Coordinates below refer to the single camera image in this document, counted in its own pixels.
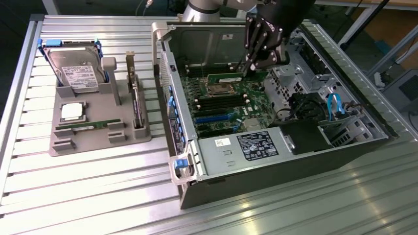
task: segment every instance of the power supply label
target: power supply label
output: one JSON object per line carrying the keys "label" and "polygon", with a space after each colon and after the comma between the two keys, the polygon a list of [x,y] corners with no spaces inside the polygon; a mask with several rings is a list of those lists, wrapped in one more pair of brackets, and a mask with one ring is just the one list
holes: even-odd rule
{"label": "power supply label", "polygon": [[62,67],[61,69],[73,89],[97,87],[97,80],[90,65]]}
{"label": "power supply label", "polygon": [[236,138],[247,161],[279,154],[267,131],[236,136]]}

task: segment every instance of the metal bracket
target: metal bracket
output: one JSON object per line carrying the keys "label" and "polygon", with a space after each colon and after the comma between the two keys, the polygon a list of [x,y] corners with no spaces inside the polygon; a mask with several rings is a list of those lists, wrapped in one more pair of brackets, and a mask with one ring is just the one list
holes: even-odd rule
{"label": "metal bracket", "polygon": [[169,32],[169,28],[166,26],[166,22],[153,22],[150,24],[150,46],[152,46],[152,65],[157,65],[156,61],[156,40],[162,41],[166,38],[166,34]]}

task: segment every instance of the hard drive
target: hard drive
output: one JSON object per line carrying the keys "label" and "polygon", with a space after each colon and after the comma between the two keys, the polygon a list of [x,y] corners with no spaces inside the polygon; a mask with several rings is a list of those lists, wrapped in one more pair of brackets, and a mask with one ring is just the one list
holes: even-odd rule
{"label": "hard drive", "polygon": [[37,47],[57,76],[60,86],[70,86],[74,93],[98,91],[98,83],[108,82],[100,60],[100,42],[62,42],[38,39]]}

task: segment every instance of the blue cable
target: blue cable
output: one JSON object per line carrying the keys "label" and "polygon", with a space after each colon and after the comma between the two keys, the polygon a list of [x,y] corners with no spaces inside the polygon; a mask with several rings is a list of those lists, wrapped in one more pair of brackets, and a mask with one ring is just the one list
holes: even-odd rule
{"label": "blue cable", "polygon": [[328,120],[329,120],[329,121],[331,121],[331,118],[332,118],[332,108],[331,108],[331,105],[332,105],[332,98],[333,98],[333,97],[335,97],[335,99],[336,99],[336,111],[340,111],[340,114],[344,114],[344,113],[345,113],[344,109],[341,108],[341,103],[340,103],[339,94],[336,94],[336,93],[328,94],[327,107],[328,107]]}

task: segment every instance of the motherboard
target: motherboard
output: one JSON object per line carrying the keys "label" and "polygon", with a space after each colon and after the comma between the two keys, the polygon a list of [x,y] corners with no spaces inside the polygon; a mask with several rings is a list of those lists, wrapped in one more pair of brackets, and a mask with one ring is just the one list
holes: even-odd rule
{"label": "motherboard", "polygon": [[273,111],[264,93],[267,72],[182,77],[181,85],[197,136],[213,136],[267,128]]}

